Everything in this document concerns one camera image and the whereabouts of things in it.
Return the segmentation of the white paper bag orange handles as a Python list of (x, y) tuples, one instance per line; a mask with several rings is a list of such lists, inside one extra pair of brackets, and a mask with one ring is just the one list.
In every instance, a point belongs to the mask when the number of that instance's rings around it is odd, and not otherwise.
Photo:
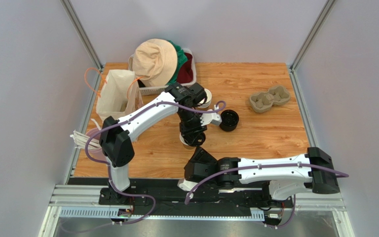
[(102, 80), (101, 90), (90, 88), (96, 94), (96, 114), (102, 121), (129, 115), (143, 107), (138, 79), (134, 71), (114, 69)]

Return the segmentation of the single brown paper cup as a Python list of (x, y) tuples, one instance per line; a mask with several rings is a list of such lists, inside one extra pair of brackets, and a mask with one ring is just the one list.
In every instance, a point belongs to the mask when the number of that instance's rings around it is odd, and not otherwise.
[(180, 141), (181, 141), (181, 143), (183, 144), (183, 147), (184, 147), (185, 149), (187, 149), (187, 150), (193, 150), (193, 149), (195, 149), (195, 147), (190, 146), (190, 145), (188, 145), (188, 144), (185, 142), (185, 140), (184, 140), (184, 138), (183, 138), (183, 136), (182, 136), (181, 134), (179, 134), (179, 138), (180, 138)]

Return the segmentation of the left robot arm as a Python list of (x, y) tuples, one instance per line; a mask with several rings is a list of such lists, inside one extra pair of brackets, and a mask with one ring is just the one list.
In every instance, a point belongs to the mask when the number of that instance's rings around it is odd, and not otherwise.
[(184, 143), (190, 147), (204, 143), (207, 126), (203, 125), (201, 112), (195, 108), (206, 101), (207, 93), (200, 84), (186, 87), (176, 82), (137, 111), (118, 119), (108, 117), (104, 120), (99, 143), (108, 163), (110, 188), (118, 197), (130, 186), (128, 164), (135, 155), (133, 141), (162, 119), (178, 114)]

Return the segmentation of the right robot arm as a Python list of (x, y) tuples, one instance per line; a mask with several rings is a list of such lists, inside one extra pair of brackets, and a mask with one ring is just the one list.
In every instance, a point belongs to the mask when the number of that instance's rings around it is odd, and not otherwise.
[(264, 182), (265, 199), (283, 201), (307, 191), (320, 195), (337, 194), (340, 192), (338, 178), (349, 177), (335, 170), (331, 156), (318, 147), (309, 147), (305, 154), (271, 159), (215, 159), (198, 147), (184, 170), (178, 187), (187, 192), (186, 204), (204, 184), (231, 189), (238, 183)]

